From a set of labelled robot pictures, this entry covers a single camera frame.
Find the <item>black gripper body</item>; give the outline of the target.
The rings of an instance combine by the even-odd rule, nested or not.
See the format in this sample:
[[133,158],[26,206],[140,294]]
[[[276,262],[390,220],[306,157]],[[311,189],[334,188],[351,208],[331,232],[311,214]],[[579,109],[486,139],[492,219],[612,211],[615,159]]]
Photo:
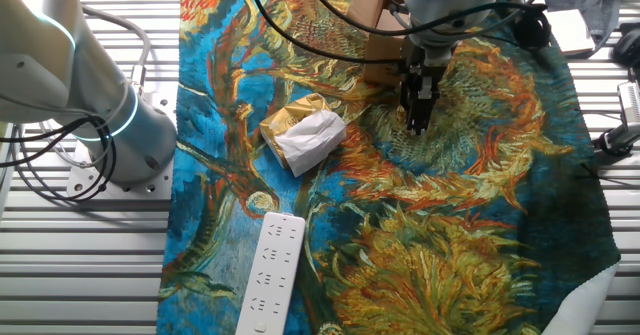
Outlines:
[[403,69],[402,86],[411,99],[436,100],[447,67],[447,59],[429,59],[426,54],[414,56]]

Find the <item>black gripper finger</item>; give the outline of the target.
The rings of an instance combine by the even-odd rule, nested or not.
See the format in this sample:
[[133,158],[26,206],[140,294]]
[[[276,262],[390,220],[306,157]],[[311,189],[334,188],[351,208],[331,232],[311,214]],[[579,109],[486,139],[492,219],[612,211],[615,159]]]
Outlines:
[[440,94],[438,92],[425,92],[420,96],[420,125],[422,131],[426,131],[428,129],[433,110],[439,98]]
[[422,133],[422,120],[420,114],[421,101],[407,95],[404,100],[406,110],[406,127],[412,134]]

